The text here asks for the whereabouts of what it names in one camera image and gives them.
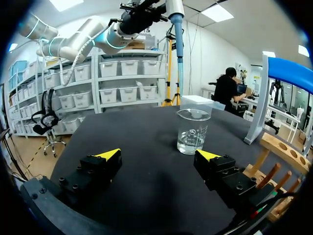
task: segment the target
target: wooden rack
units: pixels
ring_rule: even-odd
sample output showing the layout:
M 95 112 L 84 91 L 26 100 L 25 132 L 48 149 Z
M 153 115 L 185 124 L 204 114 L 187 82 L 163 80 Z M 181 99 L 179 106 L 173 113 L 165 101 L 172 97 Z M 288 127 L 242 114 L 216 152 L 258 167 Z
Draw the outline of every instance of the wooden rack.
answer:
M 303 175 L 306 175 L 309 172 L 309 168 L 311 167 L 310 162 L 298 151 L 293 149 L 291 146 L 286 145 L 285 143 L 281 142 L 274 136 L 271 136 L 268 133 L 264 133 L 260 144 L 263 146 L 263 150 L 255 163 L 255 165 L 248 165 L 244 170 L 244 174 L 248 177 L 255 177 L 257 179 L 257 186 L 262 188 L 262 185 L 265 184 L 272 184 L 275 186 L 276 190 L 280 189 L 283 192 L 293 192 L 301 183 L 300 179 L 297 179 L 296 182 L 292 185 L 292 187 L 288 190 L 282 188 L 284 183 L 289 179 L 291 176 L 291 171 L 289 171 L 281 180 L 280 182 L 276 183 L 272 180 L 272 177 L 275 175 L 276 172 L 280 169 L 280 164 L 276 163 L 273 169 L 268 173 L 268 175 L 262 173 L 259 169 L 261 165 L 266 160 L 268 154 L 270 152 L 275 153 L 277 156 L 282 158 L 284 161 L 289 163 L 294 169 L 301 172 Z M 269 214 L 268 218 L 270 221 L 276 221 L 284 212 L 288 209 L 289 205 L 291 204 L 293 197 L 288 197 L 278 204 L 278 206 Z

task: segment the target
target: black tabletop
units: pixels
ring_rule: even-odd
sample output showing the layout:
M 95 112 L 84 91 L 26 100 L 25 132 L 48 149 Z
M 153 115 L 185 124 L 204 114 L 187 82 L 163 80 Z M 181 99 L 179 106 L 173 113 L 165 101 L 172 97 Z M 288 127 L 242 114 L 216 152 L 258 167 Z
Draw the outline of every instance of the black tabletop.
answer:
M 123 165 L 106 191 L 90 199 L 79 212 L 114 228 L 139 233 L 190 232 L 215 234 L 225 228 L 235 212 L 215 191 L 209 191 L 193 167 L 193 156 L 178 152 L 178 107 L 137 109 L 88 116 L 80 125 L 53 170 L 58 183 L 89 154 L 116 148 Z M 213 110 L 203 150 L 228 154 L 237 165 L 254 164 L 261 151 L 259 140 L 243 142 L 250 122 L 225 111 Z M 266 173 L 276 162 L 271 154 L 262 165 Z

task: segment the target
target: blue pipe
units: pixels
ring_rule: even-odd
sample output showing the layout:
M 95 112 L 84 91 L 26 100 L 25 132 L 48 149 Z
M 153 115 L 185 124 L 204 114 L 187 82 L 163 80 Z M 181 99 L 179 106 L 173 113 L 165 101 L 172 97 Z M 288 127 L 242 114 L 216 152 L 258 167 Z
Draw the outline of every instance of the blue pipe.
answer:
M 170 17 L 172 24 L 175 26 L 176 34 L 176 51 L 177 51 L 177 63 L 178 63 L 178 78 L 180 87 L 180 96 L 183 92 L 183 41 L 182 41 L 182 18 L 183 15 L 180 13 L 175 13 Z

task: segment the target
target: office chair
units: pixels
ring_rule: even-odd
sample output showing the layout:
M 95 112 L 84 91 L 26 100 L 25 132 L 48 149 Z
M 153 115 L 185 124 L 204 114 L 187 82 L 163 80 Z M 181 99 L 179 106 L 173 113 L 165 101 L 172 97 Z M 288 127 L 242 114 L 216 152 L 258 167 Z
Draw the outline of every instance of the office chair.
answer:
M 52 127 L 56 126 L 59 122 L 59 118 L 56 116 L 55 112 L 52 109 L 52 95 L 54 93 L 53 89 L 49 89 L 43 93 L 43 97 L 41 100 L 41 110 L 34 113 L 31 116 L 31 119 L 36 125 L 33 127 L 34 132 L 38 133 L 39 135 L 47 134 L 48 145 L 44 148 L 44 155 L 47 155 L 46 149 L 51 146 L 53 156 L 56 158 L 56 153 L 54 150 L 54 144 L 62 143 L 64 146 L 67 144 L 60 139 L 59 141 L 55 140 L 52 134 Z M 40 123 L 37 123 L 34 120 L 34 116 L 43 115 L 40 119 Z

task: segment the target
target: wooden floor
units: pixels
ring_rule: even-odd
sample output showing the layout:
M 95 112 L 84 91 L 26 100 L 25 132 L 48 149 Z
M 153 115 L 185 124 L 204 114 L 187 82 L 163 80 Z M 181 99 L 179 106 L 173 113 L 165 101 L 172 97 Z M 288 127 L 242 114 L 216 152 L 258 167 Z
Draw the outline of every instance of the wooden floor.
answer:
M 302 150 L 303 144 L 299 139 L 299 133 L 300 131 L 298 130 L 292 144 L 296 148 Z M 288 135 L 289 129 L 282 126 L 279 130 L 278 136 L 286 140 Z M 70 136 L 62 136 L 62 139 L 65 142 L 69 142 Z M 46 138 L 30 137 L 29 139 L 26 139 L 24 137 L 13 136 L 13 141 L 16 147 L 14 147 L 11 140 L 8 140 L 11 151 L 13 152 L 15 159 L 18 161 L 22 171 L 25 172 L 27 178 L 40 178 L 42 175 L 50 178 L 58 157 L 64 150 L 63 144 L 55 145 L 57 158 L 54 158 L 51 147 L 47 149 L 47 156 L 44 155 L 44 147 L 47 145 Z M 310 150 L 309 160 L 312 157 L 313 153 Z M 14 165 L 11 164 L 11 166 L 12 170 L 17 172 Z

